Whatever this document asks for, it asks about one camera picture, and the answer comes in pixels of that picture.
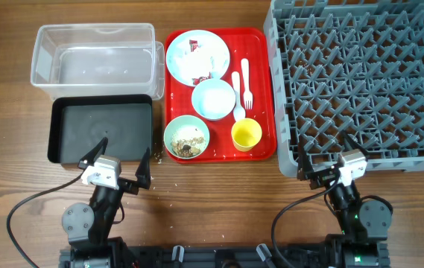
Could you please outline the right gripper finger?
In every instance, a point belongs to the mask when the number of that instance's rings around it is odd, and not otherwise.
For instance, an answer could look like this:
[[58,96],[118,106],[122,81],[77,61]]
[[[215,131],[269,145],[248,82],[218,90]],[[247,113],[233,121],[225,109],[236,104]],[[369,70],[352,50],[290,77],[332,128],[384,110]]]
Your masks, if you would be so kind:
[[351,150],[360,150],[366,159],[370,158],[370,154],[369,152],[363,148],[355,139],[353,136],[351,136],[348,132],[346,131],[342,131],[341,132],[341,137],[344,140],[344,147],[346,148],[347,151],[351,151]]
[[298,171],[297,178],[301,181],[310,180],[310,174],[314,172],[308,153],[304,148],[305,139],[300,136],[298,144]]

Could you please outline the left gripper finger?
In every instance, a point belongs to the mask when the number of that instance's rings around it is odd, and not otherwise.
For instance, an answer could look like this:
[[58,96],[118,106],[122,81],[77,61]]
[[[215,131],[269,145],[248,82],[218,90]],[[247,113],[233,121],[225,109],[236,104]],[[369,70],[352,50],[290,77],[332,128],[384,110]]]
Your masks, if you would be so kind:
[[151,150],[148,147],[136,169],[136,187],[149,189],[151,186],[151,169],[150,169]]
[[93,166],[99,156],[104,155],[108,144],[108,138],[102,138],[97,145],[83,156],[77,164],[81,170],[86,170],[89,166]]

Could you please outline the rice and food scraps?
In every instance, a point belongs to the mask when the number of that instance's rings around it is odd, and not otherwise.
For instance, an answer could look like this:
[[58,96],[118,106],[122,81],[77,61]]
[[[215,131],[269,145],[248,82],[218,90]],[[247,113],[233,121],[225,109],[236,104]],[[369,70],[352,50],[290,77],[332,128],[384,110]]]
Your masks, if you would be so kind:
[[194,126],[184,126],[174,132],[171,138],[172,152],[183,159],[200,155],[207,146],[206,137]]

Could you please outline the green bowl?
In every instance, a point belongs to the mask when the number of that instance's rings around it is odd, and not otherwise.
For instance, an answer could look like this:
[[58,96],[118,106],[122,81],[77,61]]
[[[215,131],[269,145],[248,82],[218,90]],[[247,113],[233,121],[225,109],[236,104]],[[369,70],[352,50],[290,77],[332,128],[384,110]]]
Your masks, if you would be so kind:
[[206,148],[208,147],[209,141],[210,141],[209,128],[204,123],[204,121],[202,121],[200,118],[193,116],[193,115],[181,115],[179,117],[176,117],[175,119],[173,119],[172,121],[170,121],[167,124],[165,131],[164,131],[163,140],[164,140],[164,145],[165,145],[167,151],[172,156],[175,156],[178,159],[183,159],[183,158],[176,156],[172,152],[171,138],[172,138],[172,135],[174,134],[175,131],[177,131],[179,128],[184,127],[184,126],[194,126],[194,127],[197,127],[198,129],[200,129],[201,131],[203,131],[203,133],[206,137],[206,140],[207,140]]

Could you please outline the yellow cup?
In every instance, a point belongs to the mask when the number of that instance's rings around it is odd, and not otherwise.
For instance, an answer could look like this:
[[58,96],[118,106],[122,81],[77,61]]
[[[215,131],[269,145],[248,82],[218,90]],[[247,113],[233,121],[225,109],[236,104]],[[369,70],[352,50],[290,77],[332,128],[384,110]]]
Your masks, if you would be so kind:
[[241,152],[253,149],[262,138],[261,125],[252,118],[236,121],[231,129],[232,142]]

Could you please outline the white plastic spoon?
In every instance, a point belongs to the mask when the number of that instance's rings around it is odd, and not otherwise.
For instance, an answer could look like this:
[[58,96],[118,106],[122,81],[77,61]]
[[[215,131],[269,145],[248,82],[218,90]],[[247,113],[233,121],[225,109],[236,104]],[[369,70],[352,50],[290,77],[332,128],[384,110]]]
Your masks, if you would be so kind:
[[235,108],[233,109],[233,117],[235,121],[240,121],[245,118],[246,112],[244,107],[241,105],[241,98],[240,98],[240,75],[237,71],[234,71],[232,73],[232,87],[235,92]]

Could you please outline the white plastic fork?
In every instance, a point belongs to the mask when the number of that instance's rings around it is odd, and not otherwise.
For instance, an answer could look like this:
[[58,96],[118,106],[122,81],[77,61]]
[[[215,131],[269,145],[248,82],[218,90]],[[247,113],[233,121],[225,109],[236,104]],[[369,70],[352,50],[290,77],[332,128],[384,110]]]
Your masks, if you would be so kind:
[[244,82],[244,106],[245,109],[253,108],[253,93],[250,91],[250,64],[247,58],[241,60],[241,72]]

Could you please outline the light blue bowl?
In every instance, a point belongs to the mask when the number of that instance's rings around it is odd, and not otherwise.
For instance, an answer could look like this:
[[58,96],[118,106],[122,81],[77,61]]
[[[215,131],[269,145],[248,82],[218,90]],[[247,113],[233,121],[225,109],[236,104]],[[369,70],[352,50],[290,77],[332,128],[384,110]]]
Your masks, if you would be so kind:
[[234,109],[235,91],[226,81],[212,78],[195,86],[191,102],[198,115],[209,121],[219,121]]

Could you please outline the red wrapper piece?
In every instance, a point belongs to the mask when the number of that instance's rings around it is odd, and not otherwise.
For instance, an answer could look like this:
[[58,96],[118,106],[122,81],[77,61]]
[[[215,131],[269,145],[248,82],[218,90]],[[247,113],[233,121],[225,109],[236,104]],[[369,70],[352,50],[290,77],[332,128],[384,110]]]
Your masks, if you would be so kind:
[[211,79],[212,78],[212,75],[211,74],[209,74],[208,76],[202,76],[202,77],[199,77],[199,78],[193,78],[192,79],[192,84],[194,85],[194,86],[196,86],[196,85],[198,85],[199,83],[201,83],[202,81],[204,81],[204,80],[208,80],[208,79]]

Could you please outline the white napkin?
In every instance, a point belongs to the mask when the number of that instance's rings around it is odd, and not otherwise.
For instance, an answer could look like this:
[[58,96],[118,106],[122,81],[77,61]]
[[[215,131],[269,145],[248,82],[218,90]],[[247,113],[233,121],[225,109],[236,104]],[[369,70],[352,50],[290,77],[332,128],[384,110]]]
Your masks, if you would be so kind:
[[184,78],[206,76],[222,68],[225,58],[217,48],[199,47],[193,52],[174,57],[179,73]]

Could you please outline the light blue plate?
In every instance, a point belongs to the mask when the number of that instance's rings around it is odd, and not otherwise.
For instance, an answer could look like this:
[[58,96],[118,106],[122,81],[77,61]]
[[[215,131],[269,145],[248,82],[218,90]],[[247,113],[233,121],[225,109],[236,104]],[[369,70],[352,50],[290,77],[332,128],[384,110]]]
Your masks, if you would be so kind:
[[191,30],[174,37],[166,51],[169,73],[185,86],[221,79],[230,66],[230,50],[216,33]]

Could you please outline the red candy wrapper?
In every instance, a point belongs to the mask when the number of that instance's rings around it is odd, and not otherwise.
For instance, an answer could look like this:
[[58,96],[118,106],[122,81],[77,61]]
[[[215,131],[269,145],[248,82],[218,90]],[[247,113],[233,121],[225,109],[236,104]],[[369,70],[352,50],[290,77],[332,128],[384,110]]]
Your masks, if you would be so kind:
[[199,48],[198,41],[190,39],[189,46],[190,46],[190,52],[195,51],[197,48]]

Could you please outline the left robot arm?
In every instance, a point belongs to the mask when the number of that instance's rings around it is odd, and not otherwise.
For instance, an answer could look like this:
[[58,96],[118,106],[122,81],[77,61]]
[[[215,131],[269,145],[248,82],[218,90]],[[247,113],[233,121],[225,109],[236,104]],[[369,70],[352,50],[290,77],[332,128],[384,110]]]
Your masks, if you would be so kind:
[[106,156],[108,138],[104,137],[83,156],[77,167],[83,173],[82,183],[94,185],[89,203],[77,202],[66,209],[62,227],[68,235],[69,251],[60,253],[59,267],[139,267],[139,259],[128,249],[121,237],[110,238],[117,211],[123,211],[121,198],[125,193],[137,195],[149,189],[151,172],[147,149],[137,167],[136,180],[120,177],[121,161]]

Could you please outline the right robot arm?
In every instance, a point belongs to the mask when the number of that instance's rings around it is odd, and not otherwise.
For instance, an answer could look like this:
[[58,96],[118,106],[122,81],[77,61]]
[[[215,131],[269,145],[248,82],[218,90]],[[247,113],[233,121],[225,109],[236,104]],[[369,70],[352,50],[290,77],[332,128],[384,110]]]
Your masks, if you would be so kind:
[[338,220],[340,234],[328,234],[319,244],[304,251],[317,267],[389,267],[387,232],[392,223],[393,206],[385,199],[361,196],[355,181],[367,169],[369,153],[346,132],[341,132],[346,151],[336,163],[316,170],[304,141],[298,145],[300,180],[308,180],[310,189],[323,188],[325,204]]

